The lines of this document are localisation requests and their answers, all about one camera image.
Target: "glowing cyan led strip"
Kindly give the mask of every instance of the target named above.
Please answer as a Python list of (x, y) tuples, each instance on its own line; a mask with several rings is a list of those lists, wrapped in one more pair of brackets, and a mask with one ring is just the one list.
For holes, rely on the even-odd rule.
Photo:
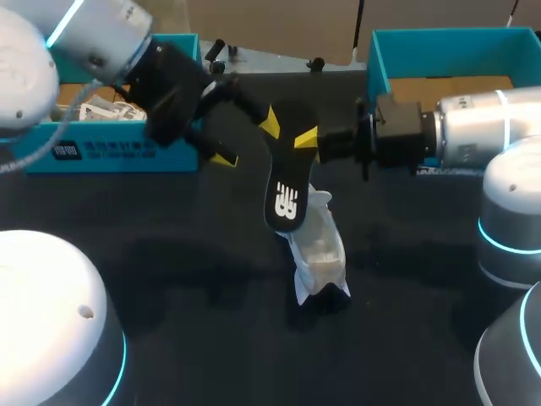
[(79, 10), (79, 8), (83, 5), (84, 1), (85, 0), (75, 0), (74, 3), (69, 7), (68, 12), (62, 17), (60, 23), (58, 23), (57, 25), (57, 28), (54, 29), (51, 36), (49, 36), (49, 38), (47, 39), (45, 43), (47, 48), (50, 48), (54, 45), (58, 37), (65, 30), (66, 26), (68, 26), (69, 21), (71, 21), (75, 13), (77, 13), (77, 10)]
[(126, 342), (126, 336), (124, 333), (122, 334), (123, 341), (124, 341), (124, 353), (122, 355), (122, 365), (120, 366), (120, 371), (118, 372), (117, 381), (115, 382), (114, 386), (111, 389), (111, 392), (109, 393), (109, 396), (103, 401), (101, 406), (107, 406), (112, 398), (115, 396), (116, 391), (118, 390), (118, 385), (120, 385), (120, 381), (122, 380), (122, 377), (124, 375), (124, 368), (126, 367), (126, 358), (128, 357), (128, 343)]
[(501, 106), (504, 110), (504, 151), (509, 148), (511, 143), (511, 117), (509, 117), (509, 103), (507, 96), (503, 91), (496, 91), (496, 95), (500, 99)]
[(491, 243), (494, 247), (499, 248), (500, 250), (504, 250), (507, 252), (511, 252), (512, 254), (520, 254), (520, 255), (537, 255), (541, 254), (541, 250), (517, 250), (515, 248), (506, 247), (503, 244), (498, 243), (497, 241), (494, 241), (484, 230), (481, 226), (481, 219), (478, 219), (478, 228), (479, 232), (483, 236), (484, 239), (486, 239), (489, 243)]
[(528, 298), (530, 297), (530, 294), (535, 289), (536, 286), (538, 286), (539, 282), (536, 283), (533, 288), (527, 291), (526, 296), (524, 296), (524, 299), (521, 303), (521, 311), (519, 315), (519, 323), (521, 326), (521, 336), (522, 336), (522, 342), (524, 343), (524, 348), (526, 349), (527, 356), (529, 357), (530, 361), (532, 361), (533, 368), (537, 371), (539, 377), (541, 377), (541, 365), (539, 364), (537, 358), (535, 357), (535, 354), (533, 353), (532, 346), (530, 345), (529, 340), (527, 339), (526, 334), (526, 322), (525, 322), (525, 313), (526, 313), (526, 303)]

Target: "black insole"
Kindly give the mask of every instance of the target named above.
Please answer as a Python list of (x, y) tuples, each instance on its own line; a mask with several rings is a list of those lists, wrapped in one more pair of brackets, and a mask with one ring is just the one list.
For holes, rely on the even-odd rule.
[(315, 111), (302, 101), (280, 100), (272, 110), (280, 125), (279, 137), (265, 132), (272, 166), (265, 195), (265, 221), (278, 233), (299, 228), (306, 216), (310, 172), (317, 146), (295, 148), (295, 139), (317, 128)]

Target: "teal box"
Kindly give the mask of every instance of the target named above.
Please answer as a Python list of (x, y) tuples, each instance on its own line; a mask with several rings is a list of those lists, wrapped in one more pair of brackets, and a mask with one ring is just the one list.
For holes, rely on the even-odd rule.
[(529, 28), (375, 30), (367, 93), (390, 93), (389, 79), (509, 76), (514, 87), (541, 85), (541, 43)]
[[(196, 34), (156, 35), (201, 61)], [(89, 83), (92, 77), (54, 55), (61, 83)], [(58, 123), (42, 123), (9, 146), (15, 158), (35, 151), (52, 136)], [(165, 173), (194, 172), (197, 151), (183, 140), (161, 148), (143, 136), (144, 122), (72, 122), (56, 149), (25, 169), (27, 173)]]

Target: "white logo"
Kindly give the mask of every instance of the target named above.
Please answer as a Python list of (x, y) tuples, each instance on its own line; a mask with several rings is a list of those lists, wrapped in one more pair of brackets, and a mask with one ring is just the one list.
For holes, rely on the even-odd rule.
[(288, 220), (295, 220), (297, 216), (297, 203), (295, 200), (298, 197), (298, 191), (285, 186), (278, 182), (276, 190), (279, 195), (276, 196), (274, 211), (279, 217), (285, 217)]
[(63, 156), (67, 156), (67, 155), (76, 156), (77, 155), (77, 150), (75, 149), (74, 146), (71, 146), (71, 145), (70, 146), (57, 145), (54, 147), (54, 152), (57, 155), (63, 155)]

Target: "black tabletop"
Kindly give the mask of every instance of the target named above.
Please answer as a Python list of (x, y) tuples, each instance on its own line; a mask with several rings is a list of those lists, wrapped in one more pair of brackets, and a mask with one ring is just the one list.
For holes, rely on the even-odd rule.
[[(323, 130), (352, 123), (364, 88), (362, 73), (242, 81), (262, 101), (313, 103)], [(501, 305), (476, 268), (480, 179), (398, 170), (364, 183), (353, 162), (315, 167), (313, 185), (333, 194), (352, 303), (301, 311), (288, 248), (263, 219), (260, 132), (232, 107), (207, 130), (234, 147), (238, 168), (0, 182), (1, 228), (56, 234), (100, 270), (141, 405), (478, 404), (473, 350)]]

